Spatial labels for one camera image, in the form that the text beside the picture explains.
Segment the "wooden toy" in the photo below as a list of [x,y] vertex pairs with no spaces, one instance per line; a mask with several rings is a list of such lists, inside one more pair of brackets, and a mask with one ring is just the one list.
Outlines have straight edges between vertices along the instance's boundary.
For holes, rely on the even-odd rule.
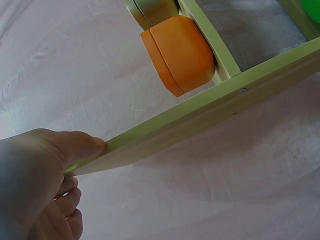
[[308,16],[300,1],[280,0],[279,3],[296,21],[308,42],[241,72],[196,1],[179,0],[180,11],[195,22],[214,54],[215,86],[107,141],[107,150],[98,158],[71,165],[65,173],[82,175],[132,164],[319,72],[319,24]]
[[175,0],[124,0],[124,3],[144,30],[179,14]]
[[320,0],[301,0],[305,12],[320,24]]
[[190,18],[171,17],[146,30],[141,37],[163,84],[176,97],[213,78],[214,55]]

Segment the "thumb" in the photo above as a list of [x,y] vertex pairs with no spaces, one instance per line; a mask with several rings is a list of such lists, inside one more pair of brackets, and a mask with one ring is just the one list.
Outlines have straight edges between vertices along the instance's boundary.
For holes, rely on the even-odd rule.
[[94,158],[106,148],[104,140],[80,131],[50,131],[47,141],[56,148],[64,166]]

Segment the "white fabric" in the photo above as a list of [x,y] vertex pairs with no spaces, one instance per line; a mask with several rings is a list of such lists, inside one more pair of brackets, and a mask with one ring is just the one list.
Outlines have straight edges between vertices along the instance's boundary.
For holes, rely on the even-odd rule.
[[[198,2],[242,69],[305,41],[275,0]],[[211,86],[171,96],[140,32],[121,0],[2,0],[0,137],[50,128],[107,140]],[[319,81],[81,176],[82,239],[319,239]]]

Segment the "green wheel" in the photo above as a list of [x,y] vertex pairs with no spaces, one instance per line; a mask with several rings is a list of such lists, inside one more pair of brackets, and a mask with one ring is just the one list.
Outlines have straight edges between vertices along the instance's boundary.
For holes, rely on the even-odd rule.
[[301,4],[310,18],[320,24],[320,0],[301,0]]

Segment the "fingernail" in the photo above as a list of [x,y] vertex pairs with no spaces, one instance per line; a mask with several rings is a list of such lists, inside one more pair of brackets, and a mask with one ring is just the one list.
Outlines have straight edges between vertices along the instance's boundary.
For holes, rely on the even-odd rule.
[[101,139],[99,137],[93,137],[93,138],[99,145],[103,145],[103,146],[106,145],[105,140],[103,140],[103,139]]

